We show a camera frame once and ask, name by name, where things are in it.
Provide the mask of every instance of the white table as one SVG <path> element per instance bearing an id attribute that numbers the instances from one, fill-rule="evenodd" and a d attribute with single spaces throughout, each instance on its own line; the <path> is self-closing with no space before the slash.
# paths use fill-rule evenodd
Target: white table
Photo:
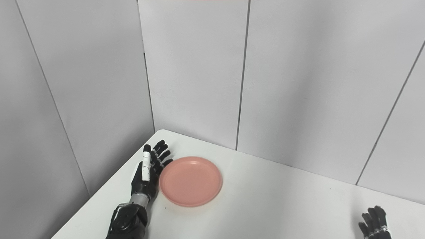
<path id="1" fill-rule="evenodd" d="M 361 239 L 361 213 L 381 205 L 394 239 L 425 238 L 425 205 L 305 172 L 166 130 L 172 157 L 200 156 L 217 165 L 223 188 L 206 205 L 184 208 L 159 192 L 148 239 Z M 142 148 L 53 236 L 105 239 L 115 207 L 130 199 Z"/>

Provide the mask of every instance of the wall panel seam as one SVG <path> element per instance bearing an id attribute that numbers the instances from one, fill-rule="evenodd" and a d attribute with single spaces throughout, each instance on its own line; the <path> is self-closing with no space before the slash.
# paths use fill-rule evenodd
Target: wall panel seam
<path id="1" fill-rule="evenodd" d="M 72 148 L 72 144 L 71 144 L 71 142 L 70 142 L 70 140 L 69 140 L 68 133 L 66 132 L 65 125 L 63 124 L 62 117 L 60 116 L 59 110 L 58 110 L 58 108 L 57 108 L 57 105 L 56 105 L 56 102 L 55 102 L 55 100 L 54 100 L 53 94 L 52 94 L 52 92 L 51 92 L 51 90 L 50 90 L 50 86 L 49 86 L 49 84 L 48 84 L 48 81 L 47 81 L 46 75 L 44 74 L 43 67 L 41 66 L 40 59 L 38 58 L 37 52 L 36 52 L 36 50 L 35 50 L 34 44 L 33 44 L 33 42 L 32 42 L 31 36 L 30 36 L 30 34 L 29 34 L 29 31 L 28 31 L 27 25 L 26 25 L 26 23 L 25 23 L 24 17 L 23 17 L 23 15 L 22 15 L 22 12 L 21 12 L 21 9 L 20 9 L 20 7 L 19 7 L 19 4 L 18 4 L 17 0 L 15 0 L 15 3 L 16 3 L 16 6 L 17 6 L 17 8 L 18 8 L 19 15 L 21 16 L 22 22 L 23 22 L 23 24 L 24 24 L 25 30 L 26 30 L 26 32 L 27 32 L 28 38 L 29 38 L 29 40 L 30 40 L 31 46 L 32 46 L 32 48 L 33 48 L 33 51 L 34 51 L 35 57 L 36 57 L 36 59 L 37 59 L 38 65 L 40 66 L 40 70 L 41 70 L 41 73 L 42 73 L 42 75 L 43 75 L 43 78 L 44 78 L 44 80 L 45 80 L 45 82 L 46 82 L 46 85 L 47 85 L 47 88 L 48 88 L 48 90 L 49 90 L 50 96 L 51 96 L 51 98 L 52 98 L 52 100 L 53 100 L 53 103 L 54 103 L 54 106 L 55 106 L 56 112 L 57 112 L 57 114 L 58 114 L 58 116 L 59 116 L 60 123 L 62 124 L 63 130 L 64 130 L 64 132 L 65 132 L 66 139 L 68 140 L 69 147 L 71 148 L 71 152 L 72 152 L 72 155 L 74 156 L 75 162 L 76 162 L 76 164 L 77 164 L 78 171 L 80 172 L 81 179 L 82 179 L 82 181 L 83 181 L 83 183 L 84 183 L 84 186 L 85 186 L 85 188 L 86 188 L 86 190 L 87 190 L 87 194 L 88 194 L 88 196 L 89 196 L 89 197 L 91 197 L 90 192 L 88 191 L 88 188 L 87 188 L 87 184 L 85 183 L 84 177 L 83 177 L 83 175 L 82 175 L 80 165 L 78 164 L 77 157 L 75 156 L 74 149 Z"/>
<path id="2" fill-rule="evenodd" d="M 251 11 L 251 0 L 248 0 L 248 10 L 246 15 L 246 31 L 245 31 L 245 46 L 244 46 L 244 61 L 242 63 L 242 79 L 241 79 L 241 96 L 239 98 L 239 114 L 238 114 L 238 126 L 236 129 L 236 146 L 235 150 L 238 150 L 238 142 L 239 142 L 239 126 L 241 125 L 241 110 L 242 110 L 242 93 L 244 90 L 244 78 L 245 78 L 245 62 L 247 58 L 247 45 L 248 45 L 248 28 L 249 28 L 249 12 Z"/>
<path id="3" fill-rule="evenodd" d="M 366 168 L 367 164 L 369 163 L 369 160 L 370 160 L 370 158 L 372 157 L 373 152 L 375 151 L 375 148 L 376 148 L 376 146 L 377 146 L 377 144 L 378 144 L 378 141 L 380 140 L 381 135 L 382 135 L 382 133 L 383 133 L 383 131 L 384 131 L 385 127 L 387 126 L 388 120 L 390 119 L 391 114 L 393 113 L 394 108 L 396 107 L 396 104 L 397 104 L 398 100 L 400 99 L 401 93 L 403 92 L 404 87 L 406 86 L 406 83 L 407 83 L 407 81 L 409 80 L 410 75 L 412 74 L 413 68 L 415 67 L 416 62 L 418 61 L 418 59 L 419 59 L 419 57 L 420 57 L 420 55 L 421 55 L 421 53 L 422 53 L 422 50 L 424 49 L 424 46 L 425 46 L 425 40 L 424 40 L 424 42 L 422 43 L 422 46 L 421 46 L 421 48 L 420 48 L 420 50 L 419 50 L 419 53 L 418 53 L 418 55 L 416 56 L 416 59 L 415 59 L 415 61 L 413 62 L 413 65 L 412 65 L 412 67 L 410 68 L 409 73 L 407 74 L 407 77 L 406 77 L 406 79 L 405 79 L 405 81 L 404 81 L 404 83 L 403 83 L 403 85 L 402 85 L 402 87 L 401 87 L 401 89 L 400 89 L 400 92 L 399 92 L 399 93 L 398 93 L 398 95 L 397 95 L 397 98 L 396 98 L 396 100 L 395 100 L 395 102 L 394 102 L 393 106 L 391 107 L 390 113 L 388 114 L 388 116 L 387 116 L 387 118 L 386 118 L 386 120 L 385 120 L 385 122 L 384 122 L 384 125 L 382 126 L 381 131 L 379 132 L 378 138 L 376 139 L 375 144 L 373 145 L 372 150 L 371 150 L 371 152 L 370 152 L 370 154 L 369 154 L 369 156 L 368 156 L 368 158 L 367 158 L 367 160 L 366 160 L 366 163 L 365 163 L 365 165 L 363 166 L 362 171 L 360 172 L 359 178 L 358 178 L 358 179 L 357 179 L 357 181 L 356 181 L 356 185 L 358 185 L 358 184 L 359 184 L 360 178 L 362 177 L 363 172 L 364 172 L 364 170 L 365 170 L 365 168 Z"/>

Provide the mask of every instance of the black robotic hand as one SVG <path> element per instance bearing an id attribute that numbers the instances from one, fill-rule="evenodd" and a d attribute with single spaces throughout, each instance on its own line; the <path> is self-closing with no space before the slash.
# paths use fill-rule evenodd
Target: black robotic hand
<path id="1" fill-rule="evenodd" d="M 359 222 L 359 227 L 365 239 L 391 239 L 385 216 L 386 213 L 380 206 L 368 208 L 368 213 L 362 214 L 366 224 Z"/>
<path id="2" fill-rule="evenodd" d="M 150 145 L 144 146 L 143 161 L 139 163 L 131 182 L 131 195 L 144 194 L 148 196 L 149 201 L 155 197 L 159 175 L 164 167 L 173 161 L 173 159 L 164 161 L 171 154 L 169 150 L 165 151 L 167 148 L 168 145 L 164 140 L 159 141 L 152 150 Z"/>
<path id="3" fill-rule="evenodd" d="M 164 159 L 170 151 L 164 140 L 151 150 L 150 145 L 143 148 L 143 160 L 139 163 L 131 182 L 131 199 L 122 203 L 113 212 L 106 239 L 142 239 L 147 225 L 146 206 L 156 195 L 158 178 L 173 160 Z"/>

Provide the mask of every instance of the white wall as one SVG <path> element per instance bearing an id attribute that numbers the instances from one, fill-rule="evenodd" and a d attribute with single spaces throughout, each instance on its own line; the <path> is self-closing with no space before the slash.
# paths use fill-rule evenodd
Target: white wall
<path id="1" fill-rule="evenodd" d="M 93 195 L 154 133 L 135 0 L 18 0 Z"/>
<path id="2" fill-rule="evenodd" d="M 425 39 L 424 7 L 252 1 L 238 150 L 355 183 Z"/>
<path id="3" fill-rule="evenodd" d="M 425 54 L 422 51 L 359 185 L 425 204 Z"/>
<path id="4" fill-rule="evenodd" d="M 235 148 L 248 0 L 140 0 L 155 129 Z"/>
<path id="5" fill-rule="evenodd" d="M 89 195 L 14 0 L 0 1 L 0 234 L 50 238 Z"/>
<path id="6" fill-rule="evenodd" d="M 237 144 L 353 184 L 425 39 L 420 0 L 251 1 L 242 77 L 246 1 L 142 0 L 139 7 L 156 130 Z M 383 161 L 397 162 L 395 155 Z M 419 163 L 423 153 L 409 155 Z M 413 193 L 417 184 L 399 193 L 360 183 L 425 200 Z"/>

